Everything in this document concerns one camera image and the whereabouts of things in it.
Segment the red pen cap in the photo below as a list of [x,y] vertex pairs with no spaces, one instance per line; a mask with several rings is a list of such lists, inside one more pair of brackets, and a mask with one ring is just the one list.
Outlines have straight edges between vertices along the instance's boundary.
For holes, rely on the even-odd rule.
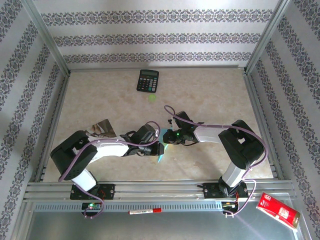
[[161,208],[154,208],[152,209],[154,213],[161,213],[162,209]]

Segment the metal bracket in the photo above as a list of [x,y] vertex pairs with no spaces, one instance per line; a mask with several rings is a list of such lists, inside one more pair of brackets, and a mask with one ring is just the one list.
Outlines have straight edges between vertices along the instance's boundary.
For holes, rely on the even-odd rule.
[[[219,183],[217,182],[205,182],[202,184],[204,199],[220,199],[225,198],[219,189]],[[247,198],[249,196],[247,185],[245,182],[241,182],[240,186],[236,189],[239,194],[239,198]]]
[[[99,188],[97,190],[97,197],[101,198],[102,200],[113,200],[114,196],[115,196],[114,184],[99,185]],[[94,200],[93,197],[90,197],[87,194],[83,193],[75,185],[72,185],[70,199],[71,200]]]

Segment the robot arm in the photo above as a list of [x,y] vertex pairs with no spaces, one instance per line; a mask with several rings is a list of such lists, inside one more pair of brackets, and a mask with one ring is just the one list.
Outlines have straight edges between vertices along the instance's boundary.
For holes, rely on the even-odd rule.
[[164,154],[164,146],[156,141],[148,146],[136,146],[150,142],[159,133],[149,124],[143,125],[137,132],[130,131],[120,137],[107,138],[110,142],[99,141],[97,138],[87,136],[84,131],[76,131],[64,142],[57,146],[50,156],[61,175],[70,166],[78,152],[88,143],[75,164],[72,166],[64,180],[71,180],[85,191],[97,189],[97,180],[86,170],[87,165],[107,156],[126,157],[135,154],[145,156],[159,156]]
[[[192,122],[184,111],[176,116]],[[219,179],[219,189],[226,197],[234,194],[246,170],[264,153],[263,145],[254,136],[241,130],[196,126],[175,117],[172,117],[169,123],[172,124],[172,129],[164,134],[164,143],[184,145],[186,141],[191,141],[194,144],[223,144],[231,159],[226,172]],[[237,120],[232,125],[253,132],[243,120]]]

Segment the red and white package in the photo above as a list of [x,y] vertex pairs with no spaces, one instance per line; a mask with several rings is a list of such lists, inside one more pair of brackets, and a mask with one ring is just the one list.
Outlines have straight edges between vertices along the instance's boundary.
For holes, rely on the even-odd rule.
[[256,208],[291,228],[293,231],[298,231],[297,227],[300,219],[300,212],[292,209],[265,192],[262,193]]

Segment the calculator display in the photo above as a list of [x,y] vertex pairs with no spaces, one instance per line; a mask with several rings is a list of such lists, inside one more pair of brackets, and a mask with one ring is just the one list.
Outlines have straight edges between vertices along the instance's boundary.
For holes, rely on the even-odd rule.
[[158,75],[158,73],[152,72],[152,71],[142,71],[141,74],[142,75],[149,75],[149,76],[157,76]]

